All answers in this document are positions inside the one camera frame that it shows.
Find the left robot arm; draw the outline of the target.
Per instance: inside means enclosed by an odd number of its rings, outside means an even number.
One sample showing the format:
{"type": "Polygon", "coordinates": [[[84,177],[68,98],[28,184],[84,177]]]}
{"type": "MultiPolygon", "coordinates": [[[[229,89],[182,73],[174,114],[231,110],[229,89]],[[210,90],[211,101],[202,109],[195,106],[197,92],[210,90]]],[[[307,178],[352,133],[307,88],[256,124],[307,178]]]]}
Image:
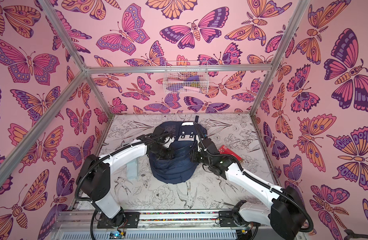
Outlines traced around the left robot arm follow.
{"type": "Polygon", "coordinates": [[[174,132],[158,127],[154,133],[140,135],[134,141],[111,153],[89,155],[82,165],[76,181],[75,200],[89,202],[97,213],[104,215],[108,227],[118,228],[125,223],[125,213],[119,200],[111,192],[113,175],[139,157],[154,152],[159,156],[172,157],[169,145],[174,132]]]}

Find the navy blue backpack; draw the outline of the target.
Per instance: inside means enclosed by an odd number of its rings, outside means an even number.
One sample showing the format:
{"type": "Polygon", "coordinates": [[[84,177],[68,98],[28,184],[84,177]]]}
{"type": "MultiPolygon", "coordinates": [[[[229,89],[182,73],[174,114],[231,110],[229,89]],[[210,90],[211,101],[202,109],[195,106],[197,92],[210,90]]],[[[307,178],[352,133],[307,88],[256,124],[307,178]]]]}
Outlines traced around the navy blue backpack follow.
{"type": "Polygon", "coordinates": [[[150,146],[148,147],[147,155],[153,176],[166,184],[179,184],[189,180],[198,166],[198,163],[190,161],[190,152],[197,141],[194,123],[164,122],[153,133],[157,136],[168,133],[161,138],[161,144],[174,151],[173,159],[157,159],[150,153],[150,146]]]}

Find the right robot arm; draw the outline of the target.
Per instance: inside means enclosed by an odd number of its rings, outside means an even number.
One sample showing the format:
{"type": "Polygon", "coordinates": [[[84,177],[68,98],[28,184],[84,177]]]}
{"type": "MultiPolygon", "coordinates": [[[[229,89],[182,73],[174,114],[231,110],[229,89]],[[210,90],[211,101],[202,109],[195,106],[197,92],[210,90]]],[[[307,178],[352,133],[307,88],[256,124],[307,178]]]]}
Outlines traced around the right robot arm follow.
{"type": "Polygon", "coordinates": [[[284,240],[293,240],[298,233],[314,229],[312,218],[293,188],[284,189],[244,169],[235,156],[221,154],[198,123],[188,124],[192,128],[190,137],[196,144],[193,160],[216,176],[239,185],[264,204],[264,208],[256,208],[245,200],[239,201],[229,215],[237,226],[270,226],[284,240]]]}

